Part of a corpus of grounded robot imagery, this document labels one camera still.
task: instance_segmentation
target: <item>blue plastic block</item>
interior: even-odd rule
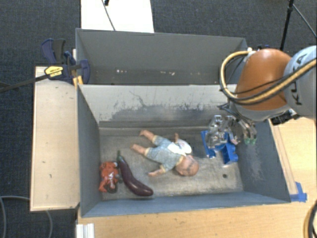
[[[307,193],[303,193],[302,186],[299,182],[295,182],[298,193],[290,195],[292,202],[306,202],[307,201]]]
[[[206,155],[207,155],[207,157],[209,157],[211,159],[211,158],[216,157],[216,152],[213,149],[208,148],[208,146],[206,144],[205,137],[206,137],[207,132],[208,132],[208,130],[203,130],[200,132],[200,134],[201,134],[202,139],[203,139],[203,144],[204,144]]]
[[[222,152],[222,157],[223,157],[223,162],[227,165],[237,162],[238,161],[238,155],[235,153],[236,147],[234,144],[232,144],[229,140],[229,134],[226,132],[225,133],[225,139],[227,140],[227,143],[225,144],[220,144],[215,146],[214,148],[208,148],[206,145],[205,137],[207,134],[207,130],[204,130],[201,132],[201,136],[203,139],[203,144],[205,148],[206,155],[209,158],[214,158],[216,156],[215,151],[221,151]]]

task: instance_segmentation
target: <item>dark carpet floor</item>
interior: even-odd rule
[[[156,32],[244,37],[250,47],[279,48],[287,0],[151,0]],[[316,0],[295,0],[316,32]],[[36,64],[46,63],[40,44],[65,38],[75,47],[80,0],[0,0],[0,81],[29,79]],[[284,50],[293,55],[316,38],[293,12]],[[32,149],[33,86],[0,94],[0,195],[29,197]],[[47,237],[45,214],[28,213],[25,202],[6,200],[7,237]],[[74,237],[75,211],[53,211],[54,238]],[[0,214],[0,235],[2,235]]]

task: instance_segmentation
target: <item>bin floor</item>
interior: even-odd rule
[[[158,169],[160,164],[130,150],[132,143],[137,143],[144,147],[154,147],[146,138],[139,137],[140,129],[135,128],[119,129],[117,131],[100,128],[101,162],[115,161],[117,151],[120,150],[121,155],[130,166],[133,176],[153,189],[154,195],[152,197],[243,190],[237,163],[224,165],[221,153],[217,153],[213,159],[206,157],[200,136],[201,127],[191,128],[190,131],[169,128],[165,133],[155,128],[149,130],[155,134],[160,132],[159,135],[170,140],[173,139],[174,132],[178,132],[180,138],[185,139],[193,148],[193,156],[200,165],[198,173],[193,177],[182,177],[175,170],[172,170],[157,177],[149,177],[147,173]],[[115,194],[103,193],[103,200],[140,198],[130,192],[124,183],[118,183],[117,185],[118,191]]]

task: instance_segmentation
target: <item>baby doll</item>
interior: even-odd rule
[[[190,146],[179,139],[175,133],[175,143],[158,135],[154,135],[148,130],[141,130],[140,136],[145,136],[156,147],[145,148],[138,144],[132,144],[131,149],[147,158],[161,163],[158,170],[149,173],[149,176],[155,177],[163,174],[175,167],[176,171],[182,176],[194,176],[199,169],[198,162],[191,155]]]

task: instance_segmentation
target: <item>wooden table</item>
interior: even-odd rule
[[[304,220],[317,199],[316,125],[308,119],[292,120],[275,127],[274,133],[275,140],[285,147],[295,180],[308,194],[306,203],[85,219],[79,216],[78,223],[94,223],[96,238],[304,237]]]

